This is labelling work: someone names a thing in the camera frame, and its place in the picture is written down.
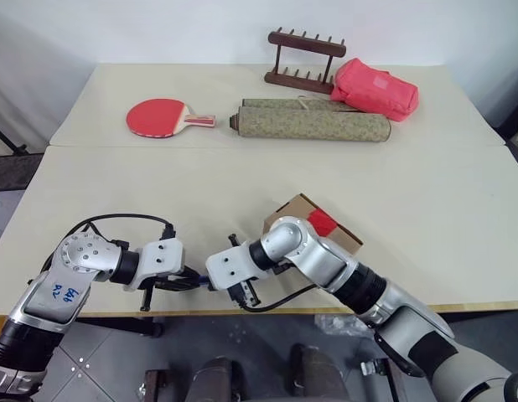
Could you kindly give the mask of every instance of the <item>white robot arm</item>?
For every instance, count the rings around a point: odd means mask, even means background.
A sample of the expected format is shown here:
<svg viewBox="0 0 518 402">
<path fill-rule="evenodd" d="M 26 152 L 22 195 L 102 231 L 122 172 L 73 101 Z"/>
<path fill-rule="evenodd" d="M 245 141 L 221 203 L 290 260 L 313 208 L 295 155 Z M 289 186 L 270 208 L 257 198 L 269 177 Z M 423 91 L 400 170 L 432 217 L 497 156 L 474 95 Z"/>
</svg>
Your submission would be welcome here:
<svg viewBox="0 0 518 402">
<path fill-rule="evenodd" d="M 280 218 L 260 240 L 212 255 L 207 270 L 215 289 L 242 286 L 248 291 L 249 280 L 271 275 L 270 269 L 283 260 L 374 328 L 382 350 L 406 374 L 427 377 L 438 402 L 505 401 L 508 370 L 456 343 L 438 314 L 318 236 L 306 220 Z M 241 294 L 239 303 L 256 300 L 250 293 Z"/>
<path fill-rule="evenodd" d="M 90 294 L 93 281 L 144 289 L 146 281 L 178 275 L 184 249 L 175 238 L 128 251 L 98 234 L 65 237 L 47 271 L 33 280 L 0 335 L 0 401 L 30 400 L 39 390 L 54 349 Z"/>
</svg>

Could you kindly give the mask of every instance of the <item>pink bag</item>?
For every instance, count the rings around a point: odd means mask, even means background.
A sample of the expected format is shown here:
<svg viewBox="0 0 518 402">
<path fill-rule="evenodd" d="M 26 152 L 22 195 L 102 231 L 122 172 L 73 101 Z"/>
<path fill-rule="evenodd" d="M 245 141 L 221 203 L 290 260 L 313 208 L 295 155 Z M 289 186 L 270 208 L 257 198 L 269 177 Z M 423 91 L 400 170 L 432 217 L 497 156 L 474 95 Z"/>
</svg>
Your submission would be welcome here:
<svg viewBox="0 0 518 402">
<path fill-rule="evenodd" d="M 419 104 L 417 87 L 399 80 L 387 71 L 372 69 L 359 59 L 345 63 L 335 75 L 332 101 L 388 119 L 403 121 Z"/>
</svg>

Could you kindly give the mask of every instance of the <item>floor tile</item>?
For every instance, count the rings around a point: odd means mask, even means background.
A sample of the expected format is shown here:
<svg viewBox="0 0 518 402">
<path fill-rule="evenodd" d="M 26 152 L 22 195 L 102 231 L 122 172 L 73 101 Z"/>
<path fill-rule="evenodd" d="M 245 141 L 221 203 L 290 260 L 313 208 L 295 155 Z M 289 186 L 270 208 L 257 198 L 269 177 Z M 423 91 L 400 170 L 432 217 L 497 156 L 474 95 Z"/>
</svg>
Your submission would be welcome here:
<svg viewBox="0 0 518 402">
<path fill-rule="evenodd" d="M 77 372 L 53 402 L 114 402 L 84 372 Z"/>
<path fill-rule="evenodd" d="M 78 364 L 86 362 L 110 335 L 111 329 L 75 322 L 60 346 Z"/>
<path fill-rule="evenodd" d="M 48 373 L 44 378 L 43 387 L 32 397 L 34 402 L 51 401 L 79 370 L 75 362 L 61 348 L 55 349 L 47 369 Z"/>
<path fill-rule="evenodd" d="M 451 324 L 456 340 L 518 371 L 518 311 Z"/>
</svg>

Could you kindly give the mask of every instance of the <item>white table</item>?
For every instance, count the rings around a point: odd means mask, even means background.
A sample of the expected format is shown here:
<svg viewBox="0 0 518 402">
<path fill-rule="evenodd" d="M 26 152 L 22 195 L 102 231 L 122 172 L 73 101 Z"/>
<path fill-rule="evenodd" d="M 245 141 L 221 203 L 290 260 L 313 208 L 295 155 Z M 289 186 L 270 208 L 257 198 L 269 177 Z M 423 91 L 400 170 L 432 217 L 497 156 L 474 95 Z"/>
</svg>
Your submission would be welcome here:
<svg viewBox="0 0 518 402">
<path fill-rule="evenodd" d="M 303 92 L 262 82 L 264 65 L 102 64 L 96 68 L 0 241 L 0 314 L 76 222 L 96 214 L 156 214 L 176 224 L 187 264 L 304 192 L 364 241 L 358 256 L 439 311 L 518 308 L 518 167 L 444 67 L 385 67 L 419 86 L 421 103 L 384 143 L 241 138 L 228 127 L 244 97 Z M 167 96 L 218 117 L 153 140 L 127 111 Z M 101 223 L 132 247 L 153 223 Z M 263 302 L 306 285 L 296 271 L 257 283 Z M 95 283 L 84 315 L 139 315 L 141 292 Z M 312 291 L 278 312 L 345 309 Z M 151 314 L 238 312 L 222 292 L 155 291 Z"/>
<path fill-rule="evenodd" d="M 100 64 L 50 144 L 65 147 L 179 147 L 179 148 L 312 148 L 336 145 L 278 139 L 241 138 L 229 128 L 242 98 L 294 98 L 326 95 L 267 84 L 262 76 L 268 65 L 224 64 Z M 312 70 L 323 69 L 312 67 Z M 417 85 L 420 105 L 402 123 L 393 122 L 389 148 L 420 152 L 429 147 L 502 145 L 503 140 L 486 124 L 467 96 L 452 82 L 444 66 L 381 66 Z M 214 114 L 213 130 L 189 126 L 163 140 L 132 134 L 127 112 L 150 98 L 172 97 L 200 114 Z M 373 152 L 376 144 L 357 144 Z"/>
<path fill-rule="evenodd" d="M 199 270 L 256 239 L 263 219 L 304 192 L 363 241 L 359 258 L 439 311 L 518 307 L 518 167 L 505 147 L 49 147 L 0 240 L 0 314 L 76 222 L 96 214 L 155 214 L 174 222 Z M 138 247 L 160 227 L 101 222 Z M 274 302 L 307 282 L 296 271 L 257 283 Z M 141 292 L 95 283 L 84 315 L 139 315 Z M 346 311 L 312 291 L 282 312 Z M 155 291 L 150 314 L 237 312 L 224 292 Z"/>
</svg>

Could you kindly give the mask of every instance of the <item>gray floor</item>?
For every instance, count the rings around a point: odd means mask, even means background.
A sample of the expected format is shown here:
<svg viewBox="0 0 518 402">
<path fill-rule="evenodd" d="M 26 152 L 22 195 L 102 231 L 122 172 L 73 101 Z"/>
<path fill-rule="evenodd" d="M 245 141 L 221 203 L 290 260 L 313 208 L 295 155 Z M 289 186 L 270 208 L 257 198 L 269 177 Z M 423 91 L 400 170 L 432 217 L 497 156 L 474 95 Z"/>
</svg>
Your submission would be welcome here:
<svg viewBox="0 0 518 402">
<path fill-rule="evenodd" d="M 23 194 L 23 190 L 3 191 L 0 193 L 0 236 L 4 229 L 6 229 L 9 219 L 17 208 Z"/>
<path fill-rule="evenodd" d="M 137 402 L 147 369 L 171 368 L 174 385 L 159 400 L 182 401 L 193 372 L 225 355 L 241 363 L 250 398 L 287 396 L 284 374 L 290 347 L 320 347 L 338 364 L 354 402 L 390 402 L 385 378 L 363 378 L 358 363 L 381 356 L 369 339 L 322 333 L 313 316 L 246 315 L 166 318 L 160 338 L 75 324 L 56 351 L 37 401 Z M 518 370 L 518 312 L 457 322 L 461 343 Z M 424 379 L 403 378 L 409 401 L 434 402 Z"/>
</svg>

